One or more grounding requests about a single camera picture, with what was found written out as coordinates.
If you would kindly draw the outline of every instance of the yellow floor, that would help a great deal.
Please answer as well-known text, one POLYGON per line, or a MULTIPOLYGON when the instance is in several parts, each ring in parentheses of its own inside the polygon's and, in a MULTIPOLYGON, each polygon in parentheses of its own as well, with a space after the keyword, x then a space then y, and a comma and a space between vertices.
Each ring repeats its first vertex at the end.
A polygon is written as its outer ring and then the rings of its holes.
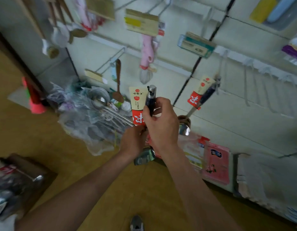
MULTIPOLYGON (((13 152, 31 156, 58 173, 39 200, 41 204, 105 163, 114 153, 91 156, 81 140, 65 134, 53 112, 32 115, 7 100, 8 94, 21 85, 21 76, 0 52, 0 156, 13 152)), ((294 230, 279 217, 265 211, 264 214, 253 205, 219 191, 213 193, 244 230, 294 230)), ((79 230, 129 230, 129 221, 135 214, 143 218, 147 231, 191 230, 167 168, 155 162, 144 166, 130 164, 79 230)))

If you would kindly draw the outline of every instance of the gray sneaker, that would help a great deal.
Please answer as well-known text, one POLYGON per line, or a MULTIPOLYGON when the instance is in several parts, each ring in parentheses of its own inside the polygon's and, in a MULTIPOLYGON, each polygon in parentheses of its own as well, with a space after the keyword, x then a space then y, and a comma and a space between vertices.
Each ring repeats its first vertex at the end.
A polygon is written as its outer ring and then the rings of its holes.
POLYGON ((144 231, 144 225, 140 216, 136 215, 132 218, 130 231, 144 231))

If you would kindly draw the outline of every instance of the brown wooden spoon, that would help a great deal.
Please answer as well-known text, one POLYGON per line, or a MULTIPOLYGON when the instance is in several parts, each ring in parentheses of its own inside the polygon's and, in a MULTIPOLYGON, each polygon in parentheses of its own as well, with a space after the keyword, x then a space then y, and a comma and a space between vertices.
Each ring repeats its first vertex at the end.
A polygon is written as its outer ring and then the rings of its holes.
POLYGON ((112 97, 118 102, 123 103, 124 97, 120 93, 120 73, 121 73, 121 61, 120 59, 117 59, 116 60, 117 91, 113 92, 112 97))

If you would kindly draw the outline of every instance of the pink package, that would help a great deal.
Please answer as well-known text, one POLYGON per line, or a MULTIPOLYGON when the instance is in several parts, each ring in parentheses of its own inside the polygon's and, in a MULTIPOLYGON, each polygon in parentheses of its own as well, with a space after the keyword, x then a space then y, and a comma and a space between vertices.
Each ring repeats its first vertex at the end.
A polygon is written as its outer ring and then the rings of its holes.
POLYGON ((229 149, 220 145, 206 142, 204 150, 206 168, 203 175, 224 185, 230 183, 228 176, 229 149))

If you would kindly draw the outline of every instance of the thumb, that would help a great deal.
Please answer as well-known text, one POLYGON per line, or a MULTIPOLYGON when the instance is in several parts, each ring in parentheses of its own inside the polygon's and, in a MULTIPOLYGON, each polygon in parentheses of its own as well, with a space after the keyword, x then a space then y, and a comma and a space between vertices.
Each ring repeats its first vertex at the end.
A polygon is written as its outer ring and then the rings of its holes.
POLYGON ((143 108, 142 117, 147 127, 149 127, 152 124, 153 119, 151 118, 149 108, 146 105, 143 108))

